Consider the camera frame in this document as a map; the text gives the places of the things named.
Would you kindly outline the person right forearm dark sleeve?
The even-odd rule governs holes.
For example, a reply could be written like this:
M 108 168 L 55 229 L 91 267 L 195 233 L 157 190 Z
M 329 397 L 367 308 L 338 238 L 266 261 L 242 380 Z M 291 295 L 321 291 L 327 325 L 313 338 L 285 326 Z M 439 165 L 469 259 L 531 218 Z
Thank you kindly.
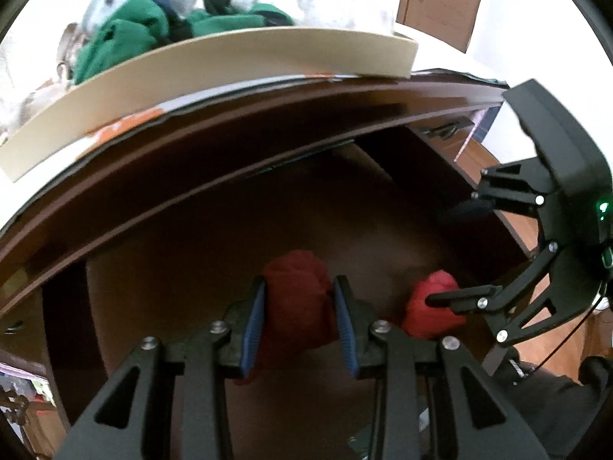
M 538 369 L 511 348 L 493 379 L 552 459 L 612 457 L 612 362 L 589 356 L 579 380 Z

